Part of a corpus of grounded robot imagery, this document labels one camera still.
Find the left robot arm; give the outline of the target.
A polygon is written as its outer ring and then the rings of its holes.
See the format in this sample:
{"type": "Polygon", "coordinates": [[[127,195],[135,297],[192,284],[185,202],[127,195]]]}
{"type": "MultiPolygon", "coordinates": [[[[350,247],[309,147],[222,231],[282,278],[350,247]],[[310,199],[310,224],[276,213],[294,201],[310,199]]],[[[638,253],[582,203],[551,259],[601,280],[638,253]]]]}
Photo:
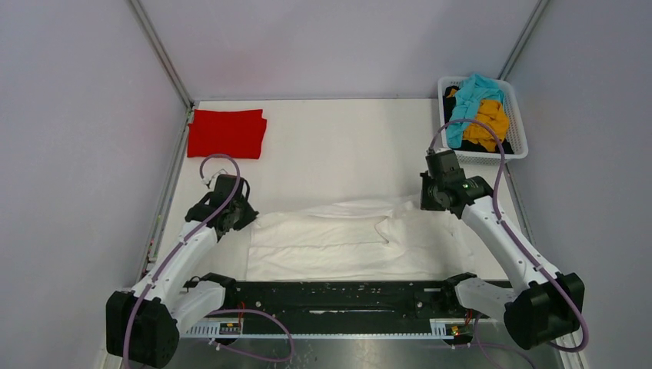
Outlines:
{"type": "Polygon", "coordinates": [[[228,316],[238,308],[230,278],[208,276],[183,293],[199,261],[229,231],[240,231],[258,213],[249,204],[250,186],[237,175],[217,176],[215,186],[188,209],[177,244],[132,288],[107,300],[106,350],[153,368],[163,368],[180,336],[214,310],[228,316]]]}

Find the white t-shirt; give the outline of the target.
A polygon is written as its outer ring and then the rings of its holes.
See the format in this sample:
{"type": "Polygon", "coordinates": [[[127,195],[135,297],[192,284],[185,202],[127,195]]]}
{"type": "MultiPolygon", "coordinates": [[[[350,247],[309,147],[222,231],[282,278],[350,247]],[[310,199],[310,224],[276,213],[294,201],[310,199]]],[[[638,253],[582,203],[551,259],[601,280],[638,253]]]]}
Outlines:
{"type": "Polygon", "coordinates": [[[247,281],[432,281],[473,272],[455,216],[415,196],[279,211],[251,229],[247,281]]]}

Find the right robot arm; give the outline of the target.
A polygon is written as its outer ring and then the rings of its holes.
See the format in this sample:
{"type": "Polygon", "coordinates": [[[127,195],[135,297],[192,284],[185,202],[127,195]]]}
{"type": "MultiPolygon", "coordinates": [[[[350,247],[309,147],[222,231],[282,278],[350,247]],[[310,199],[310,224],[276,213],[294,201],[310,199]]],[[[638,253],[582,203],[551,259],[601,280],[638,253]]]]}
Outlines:
{"type": "Polygon", "coordinates": [[[584,329],[585,286],[562,274],[517,230],[501,207],[497,188],[468,177],[452,150],[429,149],[422,173],[421,209],[449,211],[485,244],[511,284],[499,288],[469,274],[452,279],[441,306],[453,317],[468,309],[500,321],[513,341],[529,350],[584,329]]]}

